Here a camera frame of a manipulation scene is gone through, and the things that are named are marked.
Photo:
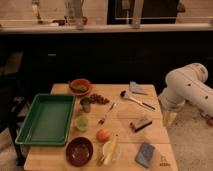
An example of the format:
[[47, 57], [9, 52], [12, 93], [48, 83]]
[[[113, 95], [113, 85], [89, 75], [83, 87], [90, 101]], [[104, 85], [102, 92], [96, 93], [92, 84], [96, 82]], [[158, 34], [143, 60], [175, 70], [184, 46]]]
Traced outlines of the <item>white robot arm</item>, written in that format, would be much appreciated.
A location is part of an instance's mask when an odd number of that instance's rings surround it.
[[213, 117], [213, 88], [205, 84], [207, 79], [208, 71], [200, 63], [192, 63], [168, 72], [165, 77], [166, 87], [159, 95], [162, 107], [172, 110], [182, 107], [188, 100]]

